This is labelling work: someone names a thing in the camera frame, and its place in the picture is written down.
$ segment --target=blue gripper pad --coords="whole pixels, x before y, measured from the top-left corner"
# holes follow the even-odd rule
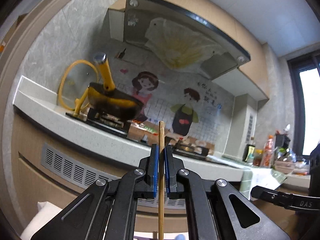
[[[167,148],[164,148],[164,174],[165,174],[165,188],[167,191],[167,196],[170,193],[170,176],[169,176],[169,168],[168,168],[168,157],[167,157]]]
[[[156,146],[155,152],[155,166],[153,169],[153,197],[155,198],[157,195],[157,187],[158,187],[158,167],[159,167],[159,146]]]

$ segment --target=frying pan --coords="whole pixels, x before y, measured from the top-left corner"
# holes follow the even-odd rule
[[[134,119],[141,112],[143,103],[116,89],[105,53],[96,54],[93,60],[100,69],[103,85],[90,83],[88,100],[91,106],[98,112],[111,114],[124,121]]]

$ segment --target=window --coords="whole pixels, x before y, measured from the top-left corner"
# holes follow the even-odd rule
[[[293,150],[308,158],[320,141],[320,51],[288,61],[295,100]]]

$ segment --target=green shirt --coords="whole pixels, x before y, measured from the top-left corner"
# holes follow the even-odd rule
[[[192,108],[184,106],[184,104],[176,104],[174,106],[171,106],[170,109],[172,112],[176,113],[180,107],[182,107],[181,111],[184,112],[185,114],[192,114],[192,112],[193,112],[192,121],[199,122],[198,114],[196,113],[196,111],[194,111]]]

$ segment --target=range hood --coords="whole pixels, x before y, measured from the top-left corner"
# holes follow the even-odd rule
[[[170,69],[210,80],[249,62],[250,54],[216,26],[164,0],[126,0],[124,41],[154,52]]]

